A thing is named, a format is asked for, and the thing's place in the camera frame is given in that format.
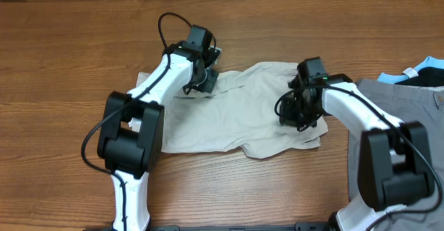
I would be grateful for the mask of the beige shorts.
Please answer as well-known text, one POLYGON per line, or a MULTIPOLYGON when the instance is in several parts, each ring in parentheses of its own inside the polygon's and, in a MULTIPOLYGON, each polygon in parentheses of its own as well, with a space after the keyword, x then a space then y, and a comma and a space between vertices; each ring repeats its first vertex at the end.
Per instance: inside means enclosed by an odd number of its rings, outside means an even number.
POLYGON ((288 148, 321 145, 324 119, 302 132, 283 126, 274 112, 276 101, 289 91, 296 76, 292 62, 259 62, 245 71, 219 75, 212 93, 179 91, 166 106, 164 153, 226 152, 242 148, 264 159, 288 148))

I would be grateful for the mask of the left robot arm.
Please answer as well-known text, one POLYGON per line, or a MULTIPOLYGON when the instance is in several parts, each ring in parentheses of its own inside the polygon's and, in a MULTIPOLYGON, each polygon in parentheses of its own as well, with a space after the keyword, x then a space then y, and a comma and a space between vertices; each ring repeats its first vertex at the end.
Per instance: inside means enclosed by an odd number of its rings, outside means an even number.
POLYGON ((165 144, 166 107, 178 92, 213 90, 218 74, 212 67, 221 50, 212 39, 208 29, 191 26, 186 40, 164 49, 147 81, 127 93, 108 96, 97 153, 114 183, 112 230, 149 230, 147 182, 165 144))

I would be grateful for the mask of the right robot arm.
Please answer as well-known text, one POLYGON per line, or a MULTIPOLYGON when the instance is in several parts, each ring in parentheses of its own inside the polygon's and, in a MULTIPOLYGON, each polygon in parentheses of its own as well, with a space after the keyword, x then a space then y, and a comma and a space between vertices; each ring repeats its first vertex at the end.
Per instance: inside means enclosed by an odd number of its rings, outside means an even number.
POLYGON ((360 141, 358 194, 327 221, 297 223, 296 230, 372 230, 395 216, 429 214, 441 206, 443 183, 421 123, 385 112, 351 78, 328 74, 319 57, 298 64, 288 86, 274 106, 280 124, 302 132, 333 116, 360 141))

